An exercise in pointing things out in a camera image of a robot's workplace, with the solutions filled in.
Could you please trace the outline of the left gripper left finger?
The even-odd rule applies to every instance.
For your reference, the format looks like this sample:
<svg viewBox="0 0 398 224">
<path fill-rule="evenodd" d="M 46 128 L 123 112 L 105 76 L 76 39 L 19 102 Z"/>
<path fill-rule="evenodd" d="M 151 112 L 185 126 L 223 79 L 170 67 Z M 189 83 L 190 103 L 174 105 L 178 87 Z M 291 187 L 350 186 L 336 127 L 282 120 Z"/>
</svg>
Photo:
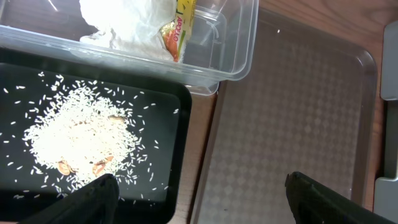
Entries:
<svg viewBox="0 0 398 224">
<path fill-rule="evenodd" d="M 19 224 L 112 224 L 119 201 L 119 185 L 104 174 Z"/>
</svg>

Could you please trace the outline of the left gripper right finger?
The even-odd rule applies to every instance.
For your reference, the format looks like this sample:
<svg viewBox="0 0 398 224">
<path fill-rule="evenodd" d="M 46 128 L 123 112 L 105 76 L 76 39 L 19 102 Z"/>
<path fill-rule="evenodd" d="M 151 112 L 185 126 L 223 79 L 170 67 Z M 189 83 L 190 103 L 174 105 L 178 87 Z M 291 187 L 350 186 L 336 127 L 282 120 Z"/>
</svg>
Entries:
<svg viewBox="0 0 398 224">
<path fill-rule="evenodd" d="M 301 172 L 287 175 L 285 192 L 296 224 L 394 224 Z"/>
</svg>

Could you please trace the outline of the pile of rice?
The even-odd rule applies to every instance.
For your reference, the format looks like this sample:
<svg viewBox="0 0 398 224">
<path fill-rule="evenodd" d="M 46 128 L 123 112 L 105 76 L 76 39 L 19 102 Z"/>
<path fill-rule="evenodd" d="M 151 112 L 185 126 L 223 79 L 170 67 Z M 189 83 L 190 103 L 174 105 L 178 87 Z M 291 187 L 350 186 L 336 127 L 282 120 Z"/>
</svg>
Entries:
<svg viewBox="0 0 398 224">
<path fill-rule="evenodd" d="M 1 73 L 1 185 L 67 196 L 113 174 L 122 200 L 166 196 L 180 101 L 151 90 L 26 70 Z"/>
</svg>

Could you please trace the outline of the white tissue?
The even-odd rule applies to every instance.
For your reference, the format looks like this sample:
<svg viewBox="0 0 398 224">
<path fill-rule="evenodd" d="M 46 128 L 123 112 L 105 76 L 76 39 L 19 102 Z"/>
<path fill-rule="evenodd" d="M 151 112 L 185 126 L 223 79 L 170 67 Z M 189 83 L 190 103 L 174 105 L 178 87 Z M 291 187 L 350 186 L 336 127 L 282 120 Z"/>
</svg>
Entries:
<svg viewBox="0 0 398 224">
<path fill-rule="evenodd" d="M 80 0 L 86 23 L 97 32 L 80 42 L 172 61 L 160 29 L 175 18 L 174 0 Z"/>
</svg>

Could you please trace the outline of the yellow snack wrapper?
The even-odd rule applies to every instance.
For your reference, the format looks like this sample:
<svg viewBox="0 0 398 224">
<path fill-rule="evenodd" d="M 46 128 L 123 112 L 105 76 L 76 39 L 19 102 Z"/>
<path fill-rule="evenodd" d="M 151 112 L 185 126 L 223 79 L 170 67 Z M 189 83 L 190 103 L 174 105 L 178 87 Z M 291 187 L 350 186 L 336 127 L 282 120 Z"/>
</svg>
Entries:
<svg viewBox="0 0 398 224">
<path fill-rule="evenodd" d="M 196 0 L 176 0 L 175 19 L 160 30 L 174 62 L 183 62 L 187 42 L 192 36 Z"/>
</svg>

